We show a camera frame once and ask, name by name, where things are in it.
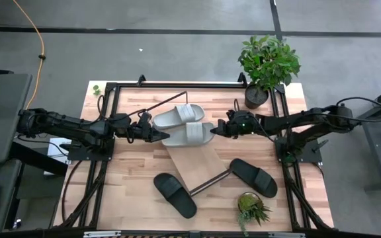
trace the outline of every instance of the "green leafy plant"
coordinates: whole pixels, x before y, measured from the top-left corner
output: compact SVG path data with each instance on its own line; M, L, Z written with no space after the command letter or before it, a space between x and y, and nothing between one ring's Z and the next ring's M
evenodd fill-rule
M269 36L257 40L251 36L243 44L245 47L237 60L258 89L266 91L279 83L289 85L292 74L298 76L301 67L298 56L284 41Z
M252 219L255 219L261 226L261 221L269 220L269 216L266 212L271 212L270 209L264 205L261 199L252 194L244 194L240 196L237 205L240 210L237 222L246 237L248 236L248 232L246 231L245 224L249 223Z
M93 86L93 90L94 90L93 94L94 94L95 96L100 95L101 90L99 89L99 86L98 86L98 85Z

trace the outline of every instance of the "orange extension cord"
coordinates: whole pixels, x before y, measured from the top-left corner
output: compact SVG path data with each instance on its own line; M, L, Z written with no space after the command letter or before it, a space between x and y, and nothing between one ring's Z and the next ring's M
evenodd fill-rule
M36 92L38 91L38 87L39 87L39 79L40 79L40 71L42 69L42 65L44 64L44 59L45 59L45 45L44 45L44 40L42 39L42 36L40 35L39 33L39 30L37 29L37 27L34 25L34 23L32 22L32 20L30 19L30 17L27 15L27 13L21 8L21 6L16 2L16 0L13 0L13 2L19 7L20 11L24 14L24 16L27 18L27 20L29 20L29 22L32 24L33 28L35 29L36 33L38 33L38 36L39 36L39 40L40 40L40 44L41 44L41 49L42 49L42 52L39 56L40 58L40 63L39 63L39 68L38 68L38 75L36 76L36 86L34 88L34 92L33 92L33 95L32 97L30 98L29 102L27 103L27 106L26 106L26 109L29 108L30 104L32 103L33 99L35 98L36 96Z

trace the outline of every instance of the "gray concrete floor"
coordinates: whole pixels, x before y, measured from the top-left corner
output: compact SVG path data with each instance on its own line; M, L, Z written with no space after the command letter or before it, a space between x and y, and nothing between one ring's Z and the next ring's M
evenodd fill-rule
M381 32L381 1L276 2L283 30ZM38 26L47 27L274 29L267 0L19 3ZM0 0L0 25L28 26L28 23L12 2ZM241 71L236 62L241 42L249 36L43 34L43 37L48 59L32 107L79 116L89 80L136 80L145 74L154 81L235 81ZM349 96L374 99L381 94L381 38L287 40L301 58L301 72L295 81L302 83L308 107L334 104ZM35 76L39 53L35 33L0 32L0 69ZM361 102L347 105L355 115L370 106ZM357 128L349 134L333 134L325 139L329 143L321 154L336 228L381 234L381 192L366 194L363 190L364 186L379 182L364 132ZM36 217L42 212L37 210Z

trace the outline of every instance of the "potted plant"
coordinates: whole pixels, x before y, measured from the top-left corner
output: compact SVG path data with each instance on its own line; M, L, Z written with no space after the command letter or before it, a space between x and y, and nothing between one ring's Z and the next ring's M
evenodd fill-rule
M242 194L237 201L237 206L239 208L237 222L246 237L248 236L248 232L246 232L245 228L246 223L255 219L261 226L261 221L269 220L269 216L265 212L271 212L270 209L266 207L260 197L253 192Z
M257 40L251 36L237 59L248 73L251 83L245 90L245 105L255 109L267 101L269 89L280 83L289 85L292 74L298 76L301 65L295 50L288 44L269 36Z

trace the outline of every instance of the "wooden tabletop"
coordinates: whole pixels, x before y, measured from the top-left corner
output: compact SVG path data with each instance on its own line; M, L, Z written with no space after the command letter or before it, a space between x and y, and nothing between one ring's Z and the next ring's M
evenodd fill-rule
M81 117L94 120L98 116L97 97L93 86L98 85L103 92L106 81L90 81L83 104ZM233 108L237 99L241 109L244 104L243 89L121 89L117 112L130 113L140 108L148 108L158 102L188 91L189 102L201 105L205 110L203 122L217 125L217 119L227 119L226 111ZM291 114L306 109L304 93L300 83L291 83L286 88L288 108ZM150 113L156 114L170 110L176 104L186 102L179 97L164 104ZM271 100L253 113L273 115ZM255 221L247 225L249 231L290 231L290 218L282 169L276 161L274 145L267 138L257 135L241 136L230 139L216 136L210 145L223 161L226 168L232 159L240 158L268 172L277 182L278 192L274 198L263 202L273 211L270 222L260 227ZM69 166L67 176L73 165ZM85 191L90 162L84 161L76 170L68 186L65 199L66 214L70 214ZM333 227L327 194L318 168L312 164L300 164L305 195L323 221ZM193 218L183 218L158 192L153 185L154 176L171 173L180 178L175 164L161 142L145 143L136 140L129 144L126 139L116 138L113 160L108 164L105 179L98 229L133 230L200 230L200 231L239 231L237 224L237 198L240 194L253 191L244 182L231 174L210 188L193 197L198 211ZM298 221L302 224L300 205L295 202ZM88 213L88 222L92 209ZM61 203L59 203L54 225L61 223Z

